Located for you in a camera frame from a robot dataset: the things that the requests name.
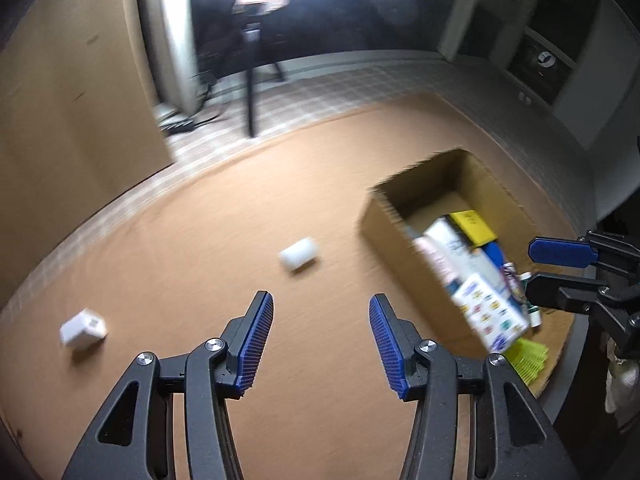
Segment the checkered floor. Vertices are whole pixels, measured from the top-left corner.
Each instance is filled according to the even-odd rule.
[[[136,211],[214,164],[255,144],[366,104],[420,91],[441,94],[485,129],[556,200],[577,232],[594,224],[594,196],[584,150],[488,64],[420,60],[374,66],[284,83],[257,97],[258,137],[246,136],[244,102],[232,101],[219,120],[167,140],[175,164],[155,174],[70,234],[29,275],[0,317],[12,317],[90,244]],[[199,119],[216,111],[207,107]]]

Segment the wooden panel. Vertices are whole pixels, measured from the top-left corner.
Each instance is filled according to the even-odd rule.
[[[75,227],[171,163],[128,2],[36,0],[0,54],[0,304]]]

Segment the open cardboard box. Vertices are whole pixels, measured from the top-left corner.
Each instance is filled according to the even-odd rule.
[[[545,269],[530,260],[529,241],[540,235],[535,225],[490,170],[461,149],[439,153],[373,187],[360,230],[420,307],[437,341],[453,354],[483,358],[487,350],[406,232],[407,225],[423,232],[439,216],[468,209],[480,213],[518,272],[558,272],[557,268]],[[533,339],[561,349],[566,320],[563,330],[554,330],[553,319],[554,316],[543,316],[542,329]],[[556,360],[557,357],[550,360],[541,373],[543,377],[534,383],[541,385],[537,388],[540,391]]]

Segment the yellow-green brush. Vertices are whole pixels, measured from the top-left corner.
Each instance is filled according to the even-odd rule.
[[[529,386],[545,367],[547,353],[548,348],[543,344],[521,337],[503,355],[524,383]]]

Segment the metal screw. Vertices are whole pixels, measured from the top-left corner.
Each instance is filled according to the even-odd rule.
[[[204,348],[209,350],[210,352],[217,352],[220,349],[225,347],[225,342],[222,339],[213,338],[209,339],[206,343],[204,343]]]
[[[507,364],[507,359],[501,354],[489,354],[489,362],[493,366],[504,366]]]
[[[136,362],[140,365],[140,366],[146,366],[149,363],[152,363],[154,360],[154,355],[151,352],[142,352],[142,354],[138,355],[138,357],[136,357]]]
[[[420,341],[420,344],[418,345],[418,348],[423,352],[433,352],[437,347],[437,343],[431,339],[424,339]]]

